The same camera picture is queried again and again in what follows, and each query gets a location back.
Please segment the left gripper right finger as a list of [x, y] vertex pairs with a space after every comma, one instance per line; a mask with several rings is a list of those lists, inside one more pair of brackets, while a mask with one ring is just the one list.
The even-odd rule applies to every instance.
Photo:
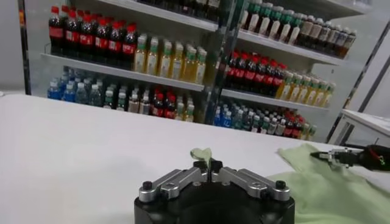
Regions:
[[248, 198], [274, 201], [290, 199], [290, 189], [284, 181], [271, 181], [247, 169], [235, 170], [223, 166], [221, 161], [210, 161], [210, 178], [215, 186], [221, 184], [219, 193], [215, 193], [218, 199], [232, 201]]

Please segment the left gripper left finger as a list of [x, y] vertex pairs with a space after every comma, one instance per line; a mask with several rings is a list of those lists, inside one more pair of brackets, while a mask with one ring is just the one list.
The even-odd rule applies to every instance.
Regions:
[[209, 180], [210, 168], [206, 162], [196, 161], [188, 169], [174, 169], [155, 181], [147, 180], [141, 184], [138, 200], [153, 203], [157, 200], [175, 200], [190, 188], [201, 187]]

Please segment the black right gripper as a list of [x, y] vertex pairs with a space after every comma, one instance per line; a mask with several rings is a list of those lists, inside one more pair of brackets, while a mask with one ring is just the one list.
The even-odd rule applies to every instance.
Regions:
[[326, 162], [330, 167], [352, 167], [357, 163], [371, 171], [389, 171], [389, 147], [368, 145], [364, 150], [353, 148], [331, 149], [328, 152], [313, 152], [310, 156]]

